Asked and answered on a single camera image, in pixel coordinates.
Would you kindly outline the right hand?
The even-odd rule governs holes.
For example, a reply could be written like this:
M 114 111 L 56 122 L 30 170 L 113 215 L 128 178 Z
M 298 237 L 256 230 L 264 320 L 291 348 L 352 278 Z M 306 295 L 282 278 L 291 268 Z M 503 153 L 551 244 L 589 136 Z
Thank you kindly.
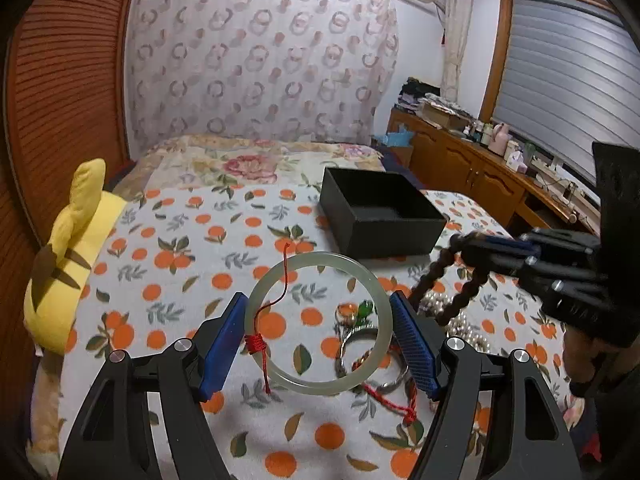
M 562 359 L 570 378 L 570 393 L 586 398 L 597 389 L 598 381 L 623 352 L 606 342 L 592 338 L 574 327 L 567 327 L 563 339 Z

